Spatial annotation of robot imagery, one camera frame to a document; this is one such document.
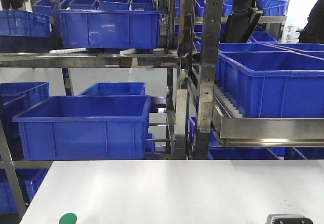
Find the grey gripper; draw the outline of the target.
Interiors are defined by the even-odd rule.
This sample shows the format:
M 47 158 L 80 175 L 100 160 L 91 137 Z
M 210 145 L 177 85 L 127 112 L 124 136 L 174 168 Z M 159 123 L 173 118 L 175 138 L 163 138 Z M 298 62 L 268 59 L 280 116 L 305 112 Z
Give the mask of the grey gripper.
M 300 214 L 269 214 L 267 224 L 313 224 L 313 221 Z

